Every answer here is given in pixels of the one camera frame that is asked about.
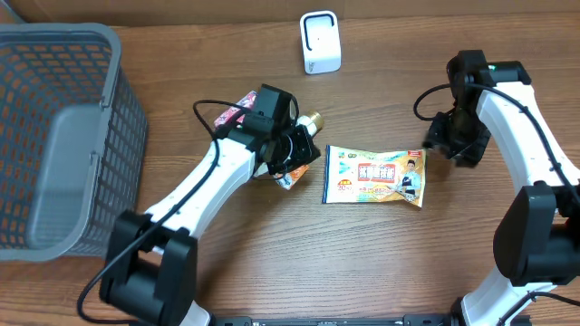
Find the wooden table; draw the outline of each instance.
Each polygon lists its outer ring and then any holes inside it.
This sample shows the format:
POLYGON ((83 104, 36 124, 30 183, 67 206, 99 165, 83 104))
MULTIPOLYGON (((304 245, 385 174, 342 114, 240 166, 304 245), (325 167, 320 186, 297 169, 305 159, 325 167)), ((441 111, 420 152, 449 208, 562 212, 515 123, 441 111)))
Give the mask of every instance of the wooden table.
MULTIPOLYGON (((297 23, 123 28, 122 66, 150 122, 139 210, 161 200, 206 153, 191 111, 199 99, 236 101, 261 83, 318 110, 315 143, 416 149, 429 127, 411 113, 419 94, 446 82, 459 50, 520 60, 560 145, 580 164, 580 17, 519 14, 341 21, 343 66, 306 76, 297 23)), ((448 91, 424 114, 448 110, 448 91)), ((213 120, 223 108, 205 107, 213 120)), ((423 209, 405 203, 322 205, 324 159, 291 191, 251 182, 223 206, 200 244, 198 302, 217 315, 258 318, 388 317, 446 312, 494 265, 492 238, 513 197, 493 141, 475 169, 431 159, 423 209)), ((0 322, 82 324, 81 288, 97 258, 0 264, 0 322)), ((578 283, 556 293, 580 298, 578 283)), ((120 317, 94 292, 89 314, 120 317)), ((580 311, 540 299, 538 324, 578 324, 580 311)))

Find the gray plastic basket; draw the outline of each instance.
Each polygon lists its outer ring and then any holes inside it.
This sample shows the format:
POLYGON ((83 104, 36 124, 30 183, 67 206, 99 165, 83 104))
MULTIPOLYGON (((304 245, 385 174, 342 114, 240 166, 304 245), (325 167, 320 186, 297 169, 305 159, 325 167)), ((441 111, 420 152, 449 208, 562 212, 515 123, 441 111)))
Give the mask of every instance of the gray plastic basket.
POLYGON ((0 24, 0 261, 106 254, 147 120, 101 24, 0 24))

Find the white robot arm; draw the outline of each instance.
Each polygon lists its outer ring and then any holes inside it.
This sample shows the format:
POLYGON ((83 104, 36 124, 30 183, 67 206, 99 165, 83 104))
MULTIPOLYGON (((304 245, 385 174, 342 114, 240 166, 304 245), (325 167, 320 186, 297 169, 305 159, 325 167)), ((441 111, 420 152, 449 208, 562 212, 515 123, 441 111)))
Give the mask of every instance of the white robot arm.
POLYGON ((580 273, 574 263, 577 239, 569 232, 575 226, 552 226, 557 209, 564 209, 565 217, 577 214, 578 203, 568 189, 577 191, 580 171, 546 125, 521 63, 487 63, 482 51, 462 51, 449 62, 448 76, 450 84, 439 89, 451 88, 456 107, 433 119, 426 147, 439 147, 458 165, 473 167, 492 136, 517 195, 494 238, 497 266, 476 291, 458 299, 452 313, 460 325, 509 325, 534 299, 534 292, 549 292, 580 273), (549 158, 538 129, 556 162, 549 158))
MULTIPOLYGON (((101 299, 148 324, 208 325, 210 314, 193 302, 198 239, 229 196, 252 176, 265 170, 271 175, 291 172, 320 156, 313 137, 324 121, 316 112, 296 118, 297 112, 291 94, 262 85, 241 125, 217 130, 208 154, 175 190, 144 215, 121 214, 107 253, 107 263, 118 261, 106 268, 101 299), (146 232, 139 250, 119 259, 146 232), (141 260, 138 251, 162 254, 160 265, 141 260)), ((82 309, 79 314, 85 316, 82 309)))
MULTIPOLYGON (((513 81, 499 82, 495 89, 506 93, 529 108, 530 113, 534 115, 546 134, 566 178, 576 186, 580 171, 564 154, 546 125, 537 107, 533 87, 521 81, 513 81)), ((522 187, 533 186, 537 181, 544 181, 552 187, 563 185, 553 169, 537 131, 517 107, 497 94, 483 91, 479 97, 477 114, 498 144, 512 178, 516 195, 522 187)), ((502 275, 497 267, 494 267, 479 288, 463 298, 461 302, 463 317, 468 326, 495 326, 498 320, 519 304, 529 292, 549 292, 555 288, 556 286, 551 282, 513 286, 511 281, 502 275)), ((505 324, 509 325, 512 319, 530 303, 531 300, 527 300, 525 304, 517 308, 515 313, 505 320, 505 324)))

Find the white device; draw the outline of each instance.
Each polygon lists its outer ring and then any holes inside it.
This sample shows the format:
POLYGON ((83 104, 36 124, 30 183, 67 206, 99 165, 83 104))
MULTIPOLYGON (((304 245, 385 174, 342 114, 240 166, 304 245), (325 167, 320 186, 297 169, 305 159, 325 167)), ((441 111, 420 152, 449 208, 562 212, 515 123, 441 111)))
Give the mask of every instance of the white device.
MULTIPOLYGON (((573 185, 577 185, 580 170, 564 154, 542 118, 534 97, 534 88, 520 81, 513 81, 499 82, 495 89, 506 93, 529 108, 546 134, 566 178, 573 185)), ((552 163, 548 159, 536 129, 514 104, 495 93, 483 91, 479 96, 477 114, 498 144, 516 194, 523 186, 532 186, 538 180, 545 181, 549 186, 562 186, 562 181, 551 169, 552 163)), ((555 288, 556 286, 552 283, 513 286, 511 281, 495 267, 479 288, 467 294, 461 301, 464 321, 466 326, 496 326, 499 319, 512 307, 516 307, 529 292, 549 292, 555 288)), ((509 325, 512 319, 530 303, 531 300, 528 300, 506 321, 506 325, 509 325)))
POLYGON ((300 18, 300 34, 307 74, 335 72, 341 67, 338 19, 331 11, 317 11, 300 18))

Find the black cable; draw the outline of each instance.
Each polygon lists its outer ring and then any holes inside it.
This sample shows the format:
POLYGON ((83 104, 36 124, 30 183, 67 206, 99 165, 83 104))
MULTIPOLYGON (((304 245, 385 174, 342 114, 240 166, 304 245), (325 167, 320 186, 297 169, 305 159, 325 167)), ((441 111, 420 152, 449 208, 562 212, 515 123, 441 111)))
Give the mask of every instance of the black cable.
POLYGON ((528 300, 535 302, 536 297, 538 296, 558 300, 560 302, 580 307, 580 301, 569 299, 561 295, 553 294, 550 292, 528 292, 522 299, 520 299, 519 302, 517 302, 515 306, 513 306, 499 319, 497 326, 504 326, 506 324, 506 321, 508 321, 508 319, 510 319, 518 310, 520 310, 528 300))
POLYGON ((76 311, 77 311, 77 313, 79 314, 79 316, 83 320, 85 320, 87 322, 91 322, 91 323, 107 324, 107 325, 128 324, 128 323, 135 322, 135 320, 101 320, 101 319, 96 319, 96 318, 90 317, 86 313, 84 313, 84 311, 82 309, 82 304, 84 303, 84 300, 86 299, 87 294, 89 294, 89 292, 91 291, 91 289, 99 282, 99 280, 102 279, 102 277, 117 262, 119 262, 121 258, 123 258, 127 254, 132 253, 133 251, 137 250, 147 240, 147 238, 149 238, 150 236, 152 236, 153 233, 163 225, 163 223, 165 223, 175 213, 177 213, 177 211, 179 211, 179 209, 201 188, 201 186, 203 186, 203 184, 208 180, 209 176, 211 176, 211 173, 214 171, 214 169, 218 165, 218 161, 219 161, 219 144, 218 144, 218 138, 217 138, 215 132, 211 129, 211 127, 209 127, 208 123, 199 114, 199 111, 198 111, 198 105, 199 104, 222 104, 222 105, 227 105, 227 106, 231 106, 231 107, 240 109, 240 111, 236 112, 236 114, 234 114, 234 116, 232 116, 232 118, 234 118, 233 119, 233 122, 232 121, 229 122, 229 123, 232 123, 232 124, 236 122, 237 118, 241 117, 243 114, 246 114, 249 111, 248 108, 245 108, 245 107, 243 107, 241 105, 237 105, 235 103, 226 102, 226 101, 201 100, 201 101, 196 101, 195 103, 193 103, 193 112, 195 113, 195 115, 198 118, 199 122, 201 122, 201 124, 203 125, 203 127, 209 133, 209 136, 211 136, 211 139, 214 142, 214 145, 216 147, 216 156, 215 156, 214 160, 211 162, 211 165, 209 166, 209 169, 206 172, 206 174, 199 180, 199 182, 193 188, 191 188, 191 190, 183 198, 181 198, 181 200, 177 204, 175 204, 169 210, 169 212, 165 216, 163 216, 159 221, 157 221, 154 225, 152 225, 142 235, 140 235, 139 237, 137 237, 132 243, 130 243, 125 249, 123 249, 123 251, 121 251, 114 258, 112 258, 87 283, 87 285, 85 285, 84 289, 82 289, 82 291, 81 291, 81 294, 79 294, 79 298, 77 299, 77 302, 76 302, 76 311))
MULTIPOLYGON (((423 120, 423 121, 433 121, 435 120, 435 117, 424 117, 422 115, 419 114, 419 103, 421 103, 421 101, 423 101, 424 98, 426 98, 429 94, 435 92, 435 91, 440 91, 440 90, 444 90, 444 89, 448 89, 451 87, 451 84, 442 84, 439 86, 435 86, 435 87, 431 87, 428 90, 426 90, 424 93, 422 93, 417 100, 415 101, 415 104, 413 104, 413 113, 415 113, 415 116, 417 118, 419 118, 419 120, 423 120)), ((451 114, 455 109, 451 109, 450 111, 448 111, 446 114, 451 114)))
POLYGON ((294 95, 292 95, 292 103, 294 104, 294 107, 296 108, 296 112, 294 115, 294 123, 292 124, 292 128, 294 128, 296 123, 298 123, 298 117, 300 117, 300 109, 298 109, 298 100, 296 99, 296 97, 294 97, 294 95))
POLYGON ((554 171, 556 172, 556 174, 558 175, 558 177, 560 178, 560 180, 562 181, 562 183, 564 184, 566 189, 572 195, 572 198, 574 199, 576 205, 580 206, 580 197, 575 192, 574 187, 572 186, 570 181, 568 181, 568 179, 564 175, 564 172, 562 171, 562 165, 560 163, 558 163, 558 161, 556 159, 556 155, 554 155, 554 152, 552 151, 552 148, 550 147, 550 143, 547 140, 546 134, 542 130, 542 127, 537 122, 534 115, 529 111, 527 106, 523 105, 518 100, 507 95, 503 91, 498 91, 493 87, 479 85, 479 84, 475 84, 475 83, 468 83, 468 84, 466 84, 466 87, 473 87, 473 88, 477 88, 477 89, 484 90, 484 91, 490 91, 496 95, 499 95, 502 98, 504 98, 505 100, 510 101, 512 104, 514 104, 516 107, 518 107, 522 111, 522 113, 524 113, 526 115, 526 117, 530 120, 530 122, 534 126, 534 129, 536 129, 537 136, 540 138, 540 141, 542 142, 542 145, 544 146, 544 149, 546 150, 546 154, 547 154, 548 158, 550 159, 550 161, 552 162, 552 167, 554 168, 554 171))

